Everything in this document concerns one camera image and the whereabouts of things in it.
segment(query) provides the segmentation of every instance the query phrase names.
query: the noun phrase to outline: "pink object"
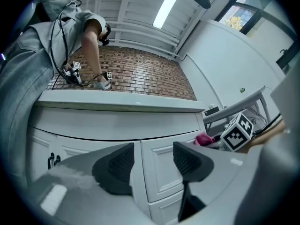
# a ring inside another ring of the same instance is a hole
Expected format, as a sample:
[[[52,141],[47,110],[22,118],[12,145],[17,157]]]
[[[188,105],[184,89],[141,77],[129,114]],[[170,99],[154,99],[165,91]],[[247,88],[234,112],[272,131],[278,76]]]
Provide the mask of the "pink object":
[[[195,138],[195,144],[200,146],[206,146],[214,142],[215,138],[208,136],[205,132],[198,134]]]

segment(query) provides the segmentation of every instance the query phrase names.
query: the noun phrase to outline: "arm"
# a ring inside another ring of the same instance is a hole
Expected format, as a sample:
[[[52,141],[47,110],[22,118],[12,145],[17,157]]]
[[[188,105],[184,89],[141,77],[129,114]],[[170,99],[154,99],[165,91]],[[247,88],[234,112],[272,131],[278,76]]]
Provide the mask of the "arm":
[[[275,135],[283,133],[284,130],[285,130],[285,122],[281,120],[276,125],[264,131],[261,135],[258,135],[256,138],[250,140],[245,146],[241,147],[237,152],[248,153],[250,148],[252,148],[253,146],[265,144],[269,139],[271,139]]]
[[[99,22],[92,19],[88,21],[87,27],[81,38],[82,52],[95,76],[102,73],[99,64],[99,47],[97,41],[101,30],[102,28]],[[104,82],[105,79],[103,79],[103,76],[97,77],[98,82]]]

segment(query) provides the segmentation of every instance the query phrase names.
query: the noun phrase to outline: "cabinet handle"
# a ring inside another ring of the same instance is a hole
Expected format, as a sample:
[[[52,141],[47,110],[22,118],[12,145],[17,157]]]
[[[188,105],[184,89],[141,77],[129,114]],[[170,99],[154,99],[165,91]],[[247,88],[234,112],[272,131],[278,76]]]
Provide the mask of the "cabinet handle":
[[[60,162],[60,155],[56,156],[56,160],[54,161],[54,166],[57,165],[57,163]]]
[[[48,158],[48,169],[51,168],[50,161],[51,161],[52,159],[54,159],[54,153],[53,153],[53,152],[50,154],[50,157]]]

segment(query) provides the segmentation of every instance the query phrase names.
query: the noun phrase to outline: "brick wall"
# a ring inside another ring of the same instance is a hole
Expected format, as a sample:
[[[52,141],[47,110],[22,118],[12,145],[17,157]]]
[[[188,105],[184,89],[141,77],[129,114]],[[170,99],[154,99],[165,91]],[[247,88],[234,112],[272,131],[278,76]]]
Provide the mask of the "brick wall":
[[[115,46],[100,47],[100,65],[103,70],[112,72],[112,91],[132,92],[164,97],[196,100],[194,92],[182,72],[179,64],[149,52]],[[71,64],[81,64],[79,74],[83,83],[90,81],[94,74],[81,50],[76,51],[69,59]],[[57,76],[50,81],[47,90],[51,90]],[[85,88],[67,84],[61,77],[54,90],[89,89],[96,90],[93,83]]]

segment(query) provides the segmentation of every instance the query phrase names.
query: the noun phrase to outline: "tree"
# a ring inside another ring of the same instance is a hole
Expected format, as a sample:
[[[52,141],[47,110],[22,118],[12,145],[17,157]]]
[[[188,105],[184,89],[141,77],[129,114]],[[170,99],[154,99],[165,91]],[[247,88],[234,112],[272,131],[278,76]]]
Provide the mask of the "tree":
[[[240,17],[231,17],[230,19],[227,19],[225,21],[225,25],[232,27],[237,31],[239,31],[242,28],[240,24]]]

